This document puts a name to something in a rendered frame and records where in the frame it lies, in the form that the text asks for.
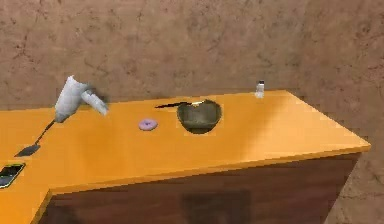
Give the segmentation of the orange top wooden counter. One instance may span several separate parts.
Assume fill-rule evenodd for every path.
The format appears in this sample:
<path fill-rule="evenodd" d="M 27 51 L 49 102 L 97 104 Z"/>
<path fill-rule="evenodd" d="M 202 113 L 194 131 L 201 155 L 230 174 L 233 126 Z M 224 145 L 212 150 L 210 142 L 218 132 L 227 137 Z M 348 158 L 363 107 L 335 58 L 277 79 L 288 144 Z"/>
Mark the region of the orange top wooden counter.
<path fill-rule="evenodd" d="M 187 132 L 170 99 L 113 103 L 106 116 L 81 109 L 46 132 L 31 157 L 16 157 L 54 112 L 0 111 L 0 168 L 25 163 L 0 189 L 0 224 L 35 224 L 51 196 L 110 186 L 360 153 L 367 141 L 284 90 L 214 96 L 222 117 L 209 133 Z M 138 124 L 158 126 L 142 131 Z"/>

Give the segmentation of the black mobile phone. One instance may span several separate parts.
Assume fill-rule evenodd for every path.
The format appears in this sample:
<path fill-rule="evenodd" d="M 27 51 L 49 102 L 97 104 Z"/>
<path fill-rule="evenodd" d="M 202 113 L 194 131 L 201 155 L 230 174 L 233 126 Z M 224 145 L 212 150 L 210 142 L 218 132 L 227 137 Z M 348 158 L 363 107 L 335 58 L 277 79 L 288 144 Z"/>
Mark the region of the black mobile phone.
<path fill-rule="evenodd" d="M 24 167 L 25 163 L 5 165 L 0 170 L 0 189 L 9 187 Z"/>

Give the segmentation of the dark green bowl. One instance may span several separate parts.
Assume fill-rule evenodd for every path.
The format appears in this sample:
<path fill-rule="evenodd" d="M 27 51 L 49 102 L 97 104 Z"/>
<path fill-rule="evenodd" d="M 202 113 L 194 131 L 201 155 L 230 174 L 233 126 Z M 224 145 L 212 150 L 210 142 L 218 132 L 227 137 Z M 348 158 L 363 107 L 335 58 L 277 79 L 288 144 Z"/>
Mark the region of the dark green bowl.
<path fill-rule="evenodd" d="M 182 104 L 177 108 L 177 118 L 182 127 L 192 134 L 210 132 L 221 117 L 221 106 L 212 100 L 204 100 L 198 105 Z"/>

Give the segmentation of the small white shaker bottle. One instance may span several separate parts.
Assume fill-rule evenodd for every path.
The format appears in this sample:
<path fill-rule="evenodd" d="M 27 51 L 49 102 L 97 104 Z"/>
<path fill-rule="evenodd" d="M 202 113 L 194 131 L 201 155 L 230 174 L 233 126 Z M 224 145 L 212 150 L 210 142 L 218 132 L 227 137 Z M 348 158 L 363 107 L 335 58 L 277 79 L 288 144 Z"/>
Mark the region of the small white shaker bottle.
<path fill-rule="evenodd" d="M 257 98 L 263 98 L 264 89 L 265 89 L 265 82 L 263 80 L 260 80 L 256 86 L 255 96 Z"/>

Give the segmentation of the black spatula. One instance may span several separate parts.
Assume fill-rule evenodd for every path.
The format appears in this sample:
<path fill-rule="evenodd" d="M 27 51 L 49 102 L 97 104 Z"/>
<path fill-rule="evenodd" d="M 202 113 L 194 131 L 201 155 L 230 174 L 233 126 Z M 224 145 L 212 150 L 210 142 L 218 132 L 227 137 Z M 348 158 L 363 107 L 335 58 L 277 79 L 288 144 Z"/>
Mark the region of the black spatula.
<path fill-rule="evenodd" d="M 43 130 L 43 132 L 39 135 L 39 137 L 34 141 L 32 145 L 24 147 L 22 150 L 20 150 L 17 154 L 16 157 L 24 157 L 24 156 L 31 156 L 34 154 L 39 148 L 39 142 L 45 135 L 45 133 L 54 125 L 55 121 L 52 120 Z"/>

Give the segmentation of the black handled knife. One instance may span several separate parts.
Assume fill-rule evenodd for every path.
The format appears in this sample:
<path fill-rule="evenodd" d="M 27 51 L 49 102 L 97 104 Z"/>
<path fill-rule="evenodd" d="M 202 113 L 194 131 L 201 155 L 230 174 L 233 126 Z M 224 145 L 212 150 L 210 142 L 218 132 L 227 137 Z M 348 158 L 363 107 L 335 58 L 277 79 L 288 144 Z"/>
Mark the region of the black handled knife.
<path fill-rule="evenodd" d="M 157 105 L 155 106 L 154 108 L 156 109 L 160 109 L 160 108 L 170 108 L 170 107 L 178 107 L 178 106 L 181 106 L 181 105 L 192 105 L 192 106 L 197 106 L 201 103 L 203 103 L 203 101 L 195 101 L 195 102 L 186 102 L 186 101 L 181 101 L 181 102 L 174 102 L 174 103 L 168 103 L 168 104 L 162 104 L 162 105 Z"/>

